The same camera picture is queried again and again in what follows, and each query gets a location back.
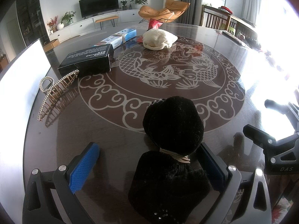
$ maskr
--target red packet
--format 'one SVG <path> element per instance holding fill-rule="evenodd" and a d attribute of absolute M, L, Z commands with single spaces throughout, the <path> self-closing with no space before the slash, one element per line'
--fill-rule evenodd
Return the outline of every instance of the red packet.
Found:
<path fill-rule="evenodd" d="M 143 37 L 140 36 L 138 39 L 137 39 L 137 43 L 142 43 L 143 42 Z"/>
<path fill-rule="evenodd" d="M 149 30 L 150 29 L 158 29 L 162 24 L 163 23 L 161 23 L 160 21 L 151 18 L 149 20 Z"/>

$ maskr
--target beige elastic band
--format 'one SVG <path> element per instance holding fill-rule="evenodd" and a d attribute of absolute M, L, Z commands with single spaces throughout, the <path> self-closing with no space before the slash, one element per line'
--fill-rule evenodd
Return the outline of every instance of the beige elastic band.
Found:
<path fill-rule="evenodd" d="M 160 148 L 160 152 L 163 152 L 165 154 L 170 155 L 173 159 L 182 162 L 182 163 L 190 163 L 190 159 L 188 158 L 188 156 L 182 156 L 180 154 L 177 154 L 175 152 L 171 152 L 165 149 Z"/>

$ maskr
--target dark glass cabinet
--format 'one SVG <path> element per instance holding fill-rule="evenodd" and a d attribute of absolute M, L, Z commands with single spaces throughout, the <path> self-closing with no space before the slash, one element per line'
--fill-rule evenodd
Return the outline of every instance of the dark glass cabinet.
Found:
<path fill-rule="evenodd" d="M 16 0 L 18 20 L 26 46 L 37 39 L 45 45 L 50 42 L 44 20 L 41 15 L 39 0 Z"/>

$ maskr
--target orange leather chair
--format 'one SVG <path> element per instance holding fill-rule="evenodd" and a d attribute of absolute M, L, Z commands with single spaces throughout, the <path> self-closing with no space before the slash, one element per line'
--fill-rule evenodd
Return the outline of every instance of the orange leather chair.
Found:
<path fill-rule="evenodd" d="M 180 2 L 175 0 L 166 0 L 165 8 L 156 10 L 148 6 L 142 6 L 138 12 L 139 16 L 143 18 L 139 23 L 156 19 L 162 23 L 169 23 L 181 16 L 189 7 L 190 3 Z"/>

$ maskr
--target black box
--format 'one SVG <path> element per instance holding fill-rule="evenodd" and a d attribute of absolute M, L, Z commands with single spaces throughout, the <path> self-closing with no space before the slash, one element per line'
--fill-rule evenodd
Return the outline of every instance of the black box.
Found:
<path fill-rule="evenodd" d="M 114 50 L 111 44 L 105 44 L 79 50 L 67 55 L 58 67 L 61 76 L 78 69 L 80 76 L 111 71 Z"/>

